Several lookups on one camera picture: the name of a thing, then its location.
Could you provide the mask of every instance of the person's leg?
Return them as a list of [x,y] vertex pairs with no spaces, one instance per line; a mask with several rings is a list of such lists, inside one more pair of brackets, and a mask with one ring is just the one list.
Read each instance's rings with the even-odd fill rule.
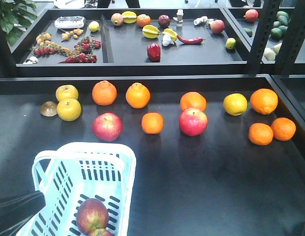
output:
[[125,0],[129,8],[140,8],[138,0]]
[[97,8],[108,8],[111,0],[98,0]]

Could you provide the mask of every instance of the basket handle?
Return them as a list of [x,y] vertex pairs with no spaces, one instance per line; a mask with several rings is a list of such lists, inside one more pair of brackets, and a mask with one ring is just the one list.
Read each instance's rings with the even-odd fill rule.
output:
[[112,155],[108,154],[100,154],[100,153],[79,153],[79,152],[62,152],[62,151],[52,151],[46,150],[41,151],[34,158],[34,162],[32,165],[32,178],[34,182],[35,190],[39,190],[39,179],[40,176],[41,181],[44,185],[48,184],[48,177],[45,174],[40,161],[42,160],[85,160],[85,161],[108,161],[113,162],[114,166],[119,168],[121,174],[121,181],[123,180],[123,169],[125,168],[125,163]]

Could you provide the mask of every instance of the avocado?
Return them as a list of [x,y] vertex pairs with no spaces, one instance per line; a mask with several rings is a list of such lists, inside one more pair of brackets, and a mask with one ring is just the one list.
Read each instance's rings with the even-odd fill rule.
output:
[[273,28],[277,28],[279,26],[281,26],[281,23],[279,21],[274,21]]
[[273,39],[276,39],[276,40],[280,40],[280,38],[282,37],[282,31],[280,28],[273,28],[271,30],[271,37]]
[[288,19],[285,16],[278,16],[277,20],[281,23],[282,26],[288,25]]
[[289,15],[285,11],[278,11],[276,14],[276,18],[278,18],[279,16],[285,16],[287,19],[289,19]]
[[286,34],[286,31],[288,29],[287,26],[279,26],[278,28],[282,31],[282,36],[284,36]]
[[252,30],[250,30],[249,28],[243,28],[243,29],[245,30],[245,32],[247,33],[247,35],[248,35],[249,37],[252,37],[252,36],[253,36]]

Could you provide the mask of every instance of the green fruit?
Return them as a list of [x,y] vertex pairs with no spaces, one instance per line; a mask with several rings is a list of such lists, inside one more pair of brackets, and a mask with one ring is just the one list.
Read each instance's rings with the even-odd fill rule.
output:
[[246,32],[246,34],[249,36],[249,37],[252,37],[253,36],[253,32],[252,30],[250,30],[249,28],[243,28]]
[[288,18],[285,16],[278,16],[277,20],[281,23],[282,26],[288,25]]
[[281,23],[279,21],[274,21],[273,28],[277,28],[279,26],[281,26]]
[[276,14],[276,18],[278,18],[279,16],[285,16],[287,19],[289,19],[289,15],[285,11],[278,11]]
[[236,48],[236,40],[234,38],[228,38],[226,42],[226,48],[233,50]]
[[288,29],[287,26],[279,26],[278,28],[282,31],[282,36],[284,36],[286,34],[286,31]]
[[282,37],[282,31],[280,28],[273,28],[271,30],[271,37],[273,39],[276,39],[276,40],[280,40],[280,38]]

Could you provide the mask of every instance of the bell pepper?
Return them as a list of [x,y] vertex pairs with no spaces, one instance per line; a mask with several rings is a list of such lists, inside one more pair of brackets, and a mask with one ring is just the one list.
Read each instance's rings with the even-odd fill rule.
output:
[[152,43],[147,47],[147,56],[152,61],[159,61],[161,56],[161,48],[157,43]]

